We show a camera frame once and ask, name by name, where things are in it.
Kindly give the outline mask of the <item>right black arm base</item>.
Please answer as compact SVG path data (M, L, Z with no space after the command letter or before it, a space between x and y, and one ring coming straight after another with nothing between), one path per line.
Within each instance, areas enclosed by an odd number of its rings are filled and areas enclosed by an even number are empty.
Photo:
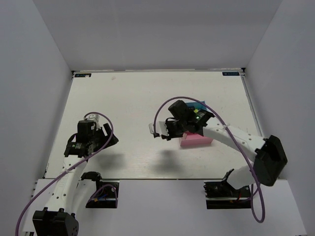
M248 185L234 190L221 181L204 182L207 209L250 209L251 191Z

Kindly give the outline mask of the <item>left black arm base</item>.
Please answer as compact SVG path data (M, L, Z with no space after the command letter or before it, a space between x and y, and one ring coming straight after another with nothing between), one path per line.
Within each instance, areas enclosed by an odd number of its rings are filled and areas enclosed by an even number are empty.
M96 209L116 209L118 206L119 196L119 180L114 181L99 181L96 183L96 190L100 189L102 186L107 185L102 188L91 200L86 204L86 208L96 208Z

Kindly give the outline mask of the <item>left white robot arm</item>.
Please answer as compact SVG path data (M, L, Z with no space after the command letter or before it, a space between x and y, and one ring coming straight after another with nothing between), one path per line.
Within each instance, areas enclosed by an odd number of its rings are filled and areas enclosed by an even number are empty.
M36 210L32 217L37 235L78 235L76 216L79 208L103 193L100 173L84 171L87 158L115 145L119 140L113 133L112 122L100 125L98 121L98 115L84 118L78 122L76 133L69 137L61 177L54 180L55 188L43 210Z

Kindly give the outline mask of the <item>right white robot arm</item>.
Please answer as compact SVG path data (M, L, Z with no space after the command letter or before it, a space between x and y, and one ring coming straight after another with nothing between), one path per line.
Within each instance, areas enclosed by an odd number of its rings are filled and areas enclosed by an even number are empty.
M273 186L288 162L278 137L263 138L230 126L210 107L195 112L178 98L168 110L173 121L154 123L163 139L179 138L189 132L219 141L243 155L246 166L228 171L222 179L223 192L228 196L254 183Z

